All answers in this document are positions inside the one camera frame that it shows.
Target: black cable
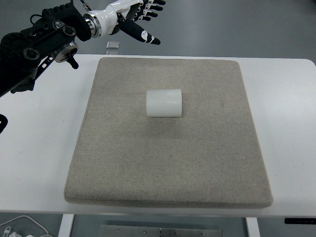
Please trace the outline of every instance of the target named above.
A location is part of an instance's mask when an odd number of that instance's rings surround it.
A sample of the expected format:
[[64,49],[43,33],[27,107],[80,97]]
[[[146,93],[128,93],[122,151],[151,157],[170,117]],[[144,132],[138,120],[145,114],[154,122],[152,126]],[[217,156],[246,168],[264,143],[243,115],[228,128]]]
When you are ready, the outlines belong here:
[[39,17],[43,17],[42,15],[38,15],[38,14],[33,14],[31,17],[30,17],[30,22],[32,25],[34,25],[34,22],[32,21],[33,17],[35,16],[39,16]]

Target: white cable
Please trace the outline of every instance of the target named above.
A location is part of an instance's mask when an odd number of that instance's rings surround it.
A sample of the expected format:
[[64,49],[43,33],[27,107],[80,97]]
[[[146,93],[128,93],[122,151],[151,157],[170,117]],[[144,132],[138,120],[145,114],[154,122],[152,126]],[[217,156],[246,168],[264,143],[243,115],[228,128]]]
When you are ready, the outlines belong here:
[[7,222],[4,222],[4,223],[0,224],[0,226],[3,226],[3,225],[5,225],[5,224],[8,224],[8,223],[10,223],[10,222],[16,220],[16,219],[23,218],[23,217],[30,219],[31,221],[33,221],[35,224],[37,224],[39,227],[41,227],[41,228],[46,232],[46,234],[43,235],[43,236],[41,236],[41,237],[53,237],[53,236],[51,236],[51,235],[48,234],[47,229],[45,229],[40,223],[38,223],[38,222],[37,222],[36,220],[34,220],[33,218],[31,218],[31,217],[29,217],[29,216],[25,216],[25,215],[15,217],[15,218],[13,218],[13,219],[7,221]]

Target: gray floor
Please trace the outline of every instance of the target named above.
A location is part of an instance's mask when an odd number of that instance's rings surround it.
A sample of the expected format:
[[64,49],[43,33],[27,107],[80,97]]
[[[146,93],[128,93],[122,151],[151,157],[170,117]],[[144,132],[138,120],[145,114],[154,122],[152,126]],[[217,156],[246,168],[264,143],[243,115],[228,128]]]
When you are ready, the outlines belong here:
[[[86,0],[92,9],[104,9],[111,0]],[[68,1],[22,1],[2,0],[0,7],[0,38],[11,32],[31,27],[29,17],[40,14],[44,8],[54,7]],[[81,13],[84,9],[78,0],[75,6]],[[306,58],[316,62],[316,3],[314,0],[167,0],[164,11],[151,22],[139,23],[149,33],[161,40],[161,45],[137,42],[122,32],[114,36],[80,42],[79,53],[106,54],[108,41],[120,42],[119,53],[126,55],[171,55],[210,57],[266,57]],[[17,214],[0,214],[0,222]],[[41,221],[49,232],[57,236],[61,215],[32,214]],[[165,217],[111,217],[112,219],[175,224],[178,226],[218,227],[235,223],[240,227],[230,236],[243,236],[244,223],[240,220],[214,220],[207,218],[165,218]],[[91,226],[98,229],[109,220],[102,216],[77,216],[72,236],[84,236]],[[284,219],[259,219],[263,237],[315,236],[314,226],[285,225]],[[21,231],[37,227],[23,220]]]

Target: robot finger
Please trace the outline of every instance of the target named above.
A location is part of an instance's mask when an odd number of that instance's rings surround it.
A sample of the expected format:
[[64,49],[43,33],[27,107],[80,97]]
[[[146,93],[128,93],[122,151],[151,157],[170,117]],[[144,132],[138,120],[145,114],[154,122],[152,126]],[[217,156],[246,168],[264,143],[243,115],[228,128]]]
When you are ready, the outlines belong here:
[[149,3],[153,3],[153,4],[159,4],[159,5],[165,5],[166,2],[164,0],[149,0]]
[[157,6],[155,4],[147,4],[145,9],[152,9],[152,10],[156,10],[156,11],[162,11],[163,7]]
[[157,14],[157,13],[154,13],[154,12],[152,12],[152,11],[144,10],[143,16],[157,17],[158,14]]

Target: metal bolt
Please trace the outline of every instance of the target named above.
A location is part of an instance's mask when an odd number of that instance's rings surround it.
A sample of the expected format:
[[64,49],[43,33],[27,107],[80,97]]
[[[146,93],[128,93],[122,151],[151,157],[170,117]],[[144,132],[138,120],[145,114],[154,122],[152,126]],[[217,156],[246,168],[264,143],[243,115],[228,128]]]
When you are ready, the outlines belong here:
[[53,26],[54,26],[54,28],[55,29],[58,29],[58,28],[60,28],[60,27],[62,27],[62,26],[64,26],[65,24],[63,23],[63,22],[61,22],[61,21],[55,21],[54,23],[53,23]]
[[74,36],[76,34],[75,29],[71,26],[64,26],[63,32],[69,36]]
[[40,58],[40,53],[33,48],[26,48],[23,51],[23,56],[28,60],[37,60]]

